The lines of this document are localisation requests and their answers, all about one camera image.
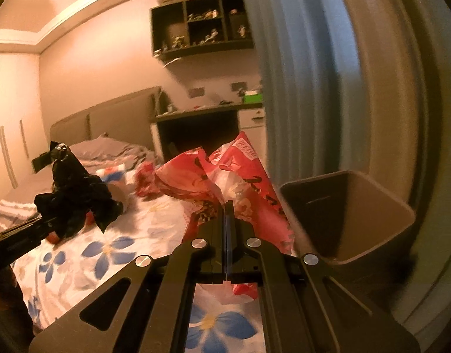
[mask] desk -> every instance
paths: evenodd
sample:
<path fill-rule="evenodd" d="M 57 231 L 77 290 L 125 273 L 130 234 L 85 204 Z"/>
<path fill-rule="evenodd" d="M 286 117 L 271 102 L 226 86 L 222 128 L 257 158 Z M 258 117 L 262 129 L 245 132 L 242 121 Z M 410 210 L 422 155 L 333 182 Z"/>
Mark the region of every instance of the desk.
<path fill-rule="evenodd" d="M 261 103 L 234 103 L 157 116 L 151 121 L 155 152 L 165 162 L 203 147 L 209 155 L 244 131 L 266 165 L 265 114 Z"/>

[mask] blue flower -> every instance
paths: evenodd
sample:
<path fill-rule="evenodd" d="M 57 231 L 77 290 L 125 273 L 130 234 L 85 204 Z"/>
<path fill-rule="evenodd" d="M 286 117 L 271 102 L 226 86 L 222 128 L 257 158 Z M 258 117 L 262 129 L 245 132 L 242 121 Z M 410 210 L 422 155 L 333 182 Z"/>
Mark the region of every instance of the blue flower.
<path fill-rule="evenodd" d="M 28 301 L 28 313 L 31 316 L 33 322 L 36 323 L 37 326 L 41 325 L 41 320 L 39 318 L 39 314 L 41 310 L 38 309 L 39 299 L 36 296 L 32 297 L 32 302 Z"/>
<path fill-rule="evenodd" d="M 93 257 L 101 254 L 94 266 L 94 275 L 100 280 L 109 268 L 109 261 L 111 260 L 113 264 L 127 264 L 135 257 L 135 252 L 125 253 L 116 252 L 116 249 L 124 249 L 128 246 L 133 245 L 134 240 L 128 236 L 121 236 L 114 240 L 111 244 L 103 244 L 102 242 L 96 241 L 91 242 L 87 245 L 85 250 L 81 253 L 83 257 Z"/>
<path fill-rule="evenodd" d="M 62 265 L 65 263 L 65 252 L 60 251 L 58 254 L 55 255 L 54 258 L 52 258 L 52 253 L 48 252 L 45 254 L 42 261 L 47 264 L 41 264 L 39 266 L 39 272 L 45 272 L 46 273 L 46 284 L 52 279 L 52 275 L 54 273 L 54 264 L 55 265 Z"/>
<path fill-rule="evenodd" d="M 201 347 L 202 353 L 227 353 L 227 347 L 220 339 L 219 332 L 240 340 L 245 340 L 257 334 L 253 325 L 238 312 L 224 312 L 214 317 L 206 314 L 199 306 L 194 304 L 189 323 L 199 325 L 188 328 L 186 349 L 197 348 L 203 334 L 207 333 Z"/>

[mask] trash can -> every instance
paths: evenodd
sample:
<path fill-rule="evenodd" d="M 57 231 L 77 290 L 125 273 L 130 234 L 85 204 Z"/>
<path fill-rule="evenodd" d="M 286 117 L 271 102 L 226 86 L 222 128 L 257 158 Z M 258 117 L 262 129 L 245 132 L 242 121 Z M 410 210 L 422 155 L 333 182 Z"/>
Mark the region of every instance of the trash can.
<path fill-rule="evenodd" d="M 370 294 L 395 279 L 410 249 L 414 211 L 363 173 L 339 171 L 289 182 L 280 194 L 301 255 L 313 252 Z"/>

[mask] triangular cutout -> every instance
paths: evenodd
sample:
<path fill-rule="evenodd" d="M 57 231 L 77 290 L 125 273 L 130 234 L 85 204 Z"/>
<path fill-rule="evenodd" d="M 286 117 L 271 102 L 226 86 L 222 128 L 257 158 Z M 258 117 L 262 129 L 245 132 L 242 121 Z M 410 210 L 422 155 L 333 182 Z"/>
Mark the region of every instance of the triangular cutout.
<path fill-rule="evenodd" d="M 108 330 L 121 301 L 131 282 L 127 278 L 119 280 L 93 303 L 80 312 L 80 319 L 99 330 Z"/>
<path fill-rule="evenodd" d="M 323 284 L 337 311 L 340 322 L 345 328 L 355 328 L 361 323 L 366 322 L 372 315 L 370 309 L 352 296 L 333 278 L 324 278 Z"/>

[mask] crumpled red wrapper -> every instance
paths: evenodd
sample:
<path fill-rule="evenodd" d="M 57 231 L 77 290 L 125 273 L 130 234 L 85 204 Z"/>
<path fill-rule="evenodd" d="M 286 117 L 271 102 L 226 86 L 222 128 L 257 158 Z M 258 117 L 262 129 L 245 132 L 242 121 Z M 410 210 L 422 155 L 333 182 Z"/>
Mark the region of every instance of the crumpled red wrapper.
<path fill-rule="evenodd" d="M 159 193 L 196 204 L 189 214 L 183 241 L 193 240 L 198 227 L 217 216 L 217 205 L 233 201 L 235 217 L 253 225 L 256 237 L 291 254 L 294 233 L 257 153 L 244 132 L 207 157 L 202 148 L 184 152 L 153 170 L 142 164 L 136 174 L 136 193 Z M 236 284 L 236 295 L 257 298 L 255 284 Z"/>

